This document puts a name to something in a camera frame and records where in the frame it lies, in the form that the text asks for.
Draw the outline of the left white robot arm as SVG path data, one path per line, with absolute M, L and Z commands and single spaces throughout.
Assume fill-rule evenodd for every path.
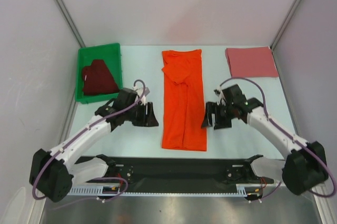
M 149 92 L 147 87 L 121 89 L 117 97 L 99 107 L 74 136 L 48 151 L 36 151 L 29 175 L 33 198 L 59 202 L 74 186 L 92 180 L 115 180 L 126 185 L 127 180 L 117 173 L 116 162 L 112 158 L 99 154 L 82 163 L 78 159 L 94 143 L 126 121 L 139 127 L 158 126 L 153 103 L 146 101 Z

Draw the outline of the orange t-shirt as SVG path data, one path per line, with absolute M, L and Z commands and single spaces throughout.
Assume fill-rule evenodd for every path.
M 202 128 L 205 102 L 202 50 L 163 51 L 164 115 L 162 148 L 206 151 Z

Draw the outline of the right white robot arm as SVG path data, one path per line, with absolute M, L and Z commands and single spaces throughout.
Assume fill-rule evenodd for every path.
M 237 84 L 214 92 L 219 100 L 206 103 L 202 127 L 227 129 L 231 128 L 232 120 L 241 120 L 261 133 L 283 157 L 281 160 L 262 155 L 249 158 L 248 166 L 243 169 L 246 181 L 270 178 L 283 182 L 293 194 L 301 195 L 329 178 L 325 150 L 320 143 L 309 143 L 278 125 L 268 115 L 264 102 L 247 99 Z

